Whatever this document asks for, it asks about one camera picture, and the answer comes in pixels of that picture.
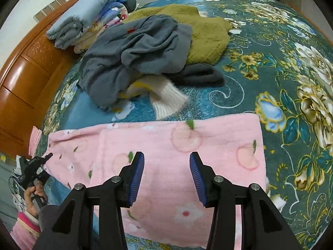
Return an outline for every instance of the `silver bolt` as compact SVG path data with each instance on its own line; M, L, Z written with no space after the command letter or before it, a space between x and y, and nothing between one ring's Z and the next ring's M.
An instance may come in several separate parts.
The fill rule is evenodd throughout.
M260 186L259 186L258 184L256 184L256 183L252 183L252 184L251 184L251 188L252 188L253 190L257 191L257 190L260 189Z
M223 180L224 180L224 178L222 177L222 176L215 176L214 177L214 180L216 181L216 182L222 182Z
M83 188L83 186L84 185L82 183L77 183L77 184L74 185L74 189L75 190L81 190Z
M121 180L122 180L122 178L119 177L119 176L114 176L114 177L111 178L111 181L114 182L114 183L119 182Z

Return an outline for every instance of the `olive green sweater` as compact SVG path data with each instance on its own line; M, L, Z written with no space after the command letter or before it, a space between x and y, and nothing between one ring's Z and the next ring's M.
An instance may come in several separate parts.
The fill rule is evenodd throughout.
M186 61L187 65L196 63L213 65L219 60L228 45L228 32L231 25L221 17L201 17L195 6L171 4L162 7L148 7L133 12L123 23L160 14L169 15L180 23L192 26L192 43Z

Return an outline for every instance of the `colorful floral blanket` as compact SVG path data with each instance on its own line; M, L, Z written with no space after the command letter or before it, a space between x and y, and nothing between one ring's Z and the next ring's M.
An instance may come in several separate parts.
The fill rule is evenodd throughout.
M168 120L207 119L235 113L260 117L271 195L304 249L310 249L333 217L333 48L290 7L271 0L161 0L197 6L201 16L226 18L232 26L228 48L216 67L223 87L181 87L190 103ZM43 127L47 136L110 122L154 120L148 96L104 113L76 89L78 65L66 76ZM57 202L69 189L50 180ZM177 247L127 236L130 249Z

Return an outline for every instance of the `folded blue quilt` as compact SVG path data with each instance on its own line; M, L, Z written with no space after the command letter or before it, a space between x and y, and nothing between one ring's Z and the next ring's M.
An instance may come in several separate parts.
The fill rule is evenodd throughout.
M55 47L65 50L77 40L81 32L87 31L101 9L117 0L79 0L69 8L46 32L48 39L55 39Z

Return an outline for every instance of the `orange wooden headboard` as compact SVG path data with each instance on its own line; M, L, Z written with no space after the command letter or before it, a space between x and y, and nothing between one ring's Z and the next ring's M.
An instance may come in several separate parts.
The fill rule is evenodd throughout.
M70 47L54 47L45 32L78 0L41 20L14 49L0 70L0 151L28 157L33 125L40 128L62 79L78 58Z

